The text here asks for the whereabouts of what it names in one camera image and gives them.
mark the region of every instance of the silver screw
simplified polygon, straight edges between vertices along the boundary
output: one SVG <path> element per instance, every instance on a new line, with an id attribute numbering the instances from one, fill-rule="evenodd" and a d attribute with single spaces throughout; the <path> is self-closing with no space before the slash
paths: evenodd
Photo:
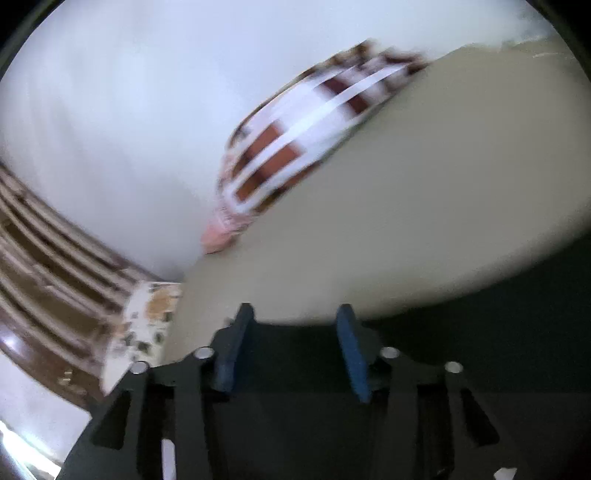
<path id="1" fill-rule="evenodd" d="M 193 355 L 195 355 L 195 357 L 199 358 L 200 360 L 205 360 L 206 358 L 213 357 L 213 354 L 213 348 L 210 348 L 208 346 L 202 346 L 201 348 L 195 350 L 195 353 Z"/>
<path id="2" fill-rule="evenodd" d="M 137 374 L 144 373 L 147 369 L 148 369 L 148 364 L 146 362 L 134 362 L 134 364 L 131 365 L 131 368 L 129 369 L 129 371 L 131 373 L 137 375 Z"/>
<path id="3" fill-rule="evenodd" d="M 387 358 L 390 360 L 400 355 L 400 351 L 397 348 L 394 348 L 393 346 L 385 346 L 382 347 L 382 349 L 379 351 L 379 354 L 382 358 Z"/>
<path id="4" fill-rule="evenodd" d="M 448 362 L 445 364 L 445 370 L 447 370 L 451 374 L 459 374 L 462 373 L 464 367 L 462 366 L 462 364 L 459 364 L 458 362 Z"/>

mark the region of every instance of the white floor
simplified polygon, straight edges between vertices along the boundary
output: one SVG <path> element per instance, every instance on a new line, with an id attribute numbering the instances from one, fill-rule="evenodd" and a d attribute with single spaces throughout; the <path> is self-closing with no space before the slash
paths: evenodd
<path id="1" fill-rule="evenodd" d="M 0 154 L 63 215 L 175 280 L 200 255 L 229 133 L 295 75 L 368 37 L 436 58 L 550 30 L 523 0 L 66 0 L 0 83 Z"/>

